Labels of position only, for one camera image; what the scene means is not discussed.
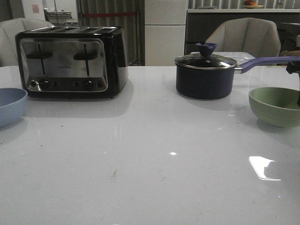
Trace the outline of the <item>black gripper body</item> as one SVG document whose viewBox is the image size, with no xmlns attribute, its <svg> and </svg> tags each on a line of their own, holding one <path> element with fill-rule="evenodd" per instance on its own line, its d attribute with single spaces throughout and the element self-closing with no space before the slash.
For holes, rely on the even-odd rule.
<svg viewBox="0 0 300 225">
<path fill-rule="evenodd" d="M 294 50 L 290 50 L 290 51 L 286 50 L 285 55 L 299 57 L 300 51 L 295 50 L 296 48 L 300 48 L 300 36 L 299 35 L 297 35 L 296 42 L 294 43 L 293 47 L 294 47 Z M 297 73 L 298 75 L 300 75 L 300 62 L 295 61 L 295 60 L 293 60 L 292 62 L 288 62 L 286 70 L 289 74 Z M 300 105 L 300 92 L 299 91 L 297 92 L 297 97 L 298 97 L 297 100 L 296 100 L 296 97 L 293 97 L 287 105 Z"/>
</svg>

